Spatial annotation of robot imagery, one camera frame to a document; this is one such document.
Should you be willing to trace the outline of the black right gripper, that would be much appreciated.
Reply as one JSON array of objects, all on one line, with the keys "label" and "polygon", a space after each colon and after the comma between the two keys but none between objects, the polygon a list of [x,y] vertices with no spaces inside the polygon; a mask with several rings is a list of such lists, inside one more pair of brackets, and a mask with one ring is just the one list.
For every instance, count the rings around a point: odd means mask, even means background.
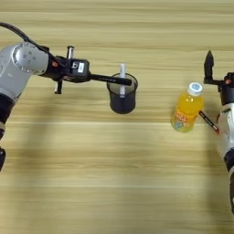
[{"label": "black right gripper", "polygon": [[213,79],[213,66],[214,66],[214,57],[212,52],[209,51],[206,55],[204,62],[204,83],[211,85],[221,85],[219,92],[221,103],[223,105],[230,104],[234,102],[234,72],[228,72],[223,80],[214,80]]}]

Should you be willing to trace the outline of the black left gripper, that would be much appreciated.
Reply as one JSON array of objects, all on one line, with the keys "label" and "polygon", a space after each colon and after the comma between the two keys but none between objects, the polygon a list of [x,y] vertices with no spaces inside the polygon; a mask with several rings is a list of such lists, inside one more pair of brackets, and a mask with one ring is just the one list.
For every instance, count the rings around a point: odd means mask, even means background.
[{"label": "black left gripper", "polygon": [[48,67],[46,71],[42,74],[45,78],[51,78],[56,82],[55,93],[62,93],[62,81],[72,82],[72,83],[83,83],[90,81],[89,78],[72,78],[65,76],[66,66],[68,65],[68,60],[73,58],[73,46],[68,46],[67,56],[48,56]]}]

